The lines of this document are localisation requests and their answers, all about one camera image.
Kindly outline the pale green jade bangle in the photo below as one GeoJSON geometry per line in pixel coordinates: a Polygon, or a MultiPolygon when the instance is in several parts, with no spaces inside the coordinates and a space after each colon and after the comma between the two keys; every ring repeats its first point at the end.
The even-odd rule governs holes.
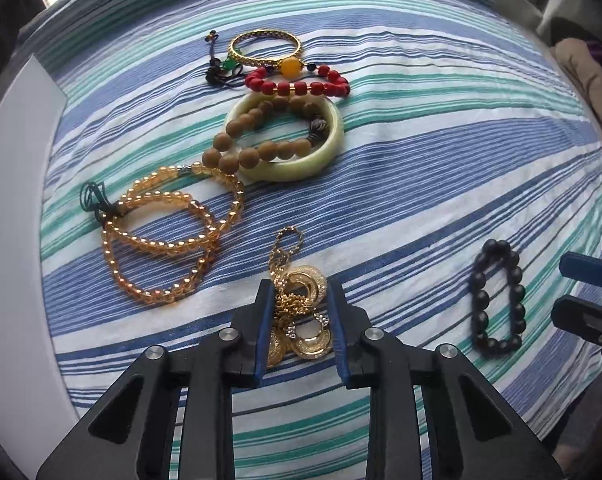
{"type": "Polygon", "coordinates": [[[315,176],[337,155],[344,137],[338,108],[323,96],[250,94],[226,116],[223,129],[203,159],[226,174],[241,172],[253,181],[293,182],[315,176]],[[236,141],[264,126],[275,113],[290,112],[307,121],[307,133],[291,141],[264,141],[238,148],[236,141]]]}

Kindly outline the white cardboard box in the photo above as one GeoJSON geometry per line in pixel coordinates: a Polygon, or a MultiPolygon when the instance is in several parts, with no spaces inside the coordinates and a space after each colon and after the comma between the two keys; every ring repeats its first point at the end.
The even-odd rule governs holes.
{"type": "Polygon", "coordinates": [[[45,162],[66,96],[37,58],[0,98],[0,437],[53,444],[73,420],[43,305],[45,162]]]}

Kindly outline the beige and purple clothes pile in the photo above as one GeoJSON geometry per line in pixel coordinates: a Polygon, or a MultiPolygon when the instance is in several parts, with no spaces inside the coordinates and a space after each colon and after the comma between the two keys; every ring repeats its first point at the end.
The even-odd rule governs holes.
{"type": "Polygon", "coordinates": [[[550,33],[557,63],[571,76],[602,125],[602,40],[566,18],[553,18],[550,33]]]}

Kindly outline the striped blue green bedsheet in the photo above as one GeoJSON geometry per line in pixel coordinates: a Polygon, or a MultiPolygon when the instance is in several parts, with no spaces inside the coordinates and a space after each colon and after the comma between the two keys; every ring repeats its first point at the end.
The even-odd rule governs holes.
{"type": "Polygon", "coordinates": [[[602,140],[542,51],[492,0],[71,0],[22,42],[61,90],[40,242],[47,323],[86,413],[152,344],[226,325],[266,274],[276,232],[408,344],[456,344],[539,436],[601,373],[556,330],[556,298],[602,304],[559,258],[602,256],[602,140]],[[347,78],[344,141],[309,180],[245,186],[246,205],[193,296],[147,307],[115,285],[80,187],[110,197],[198,160],[243,97],[205,81],[205,34],[297,35],[347,78]]]}

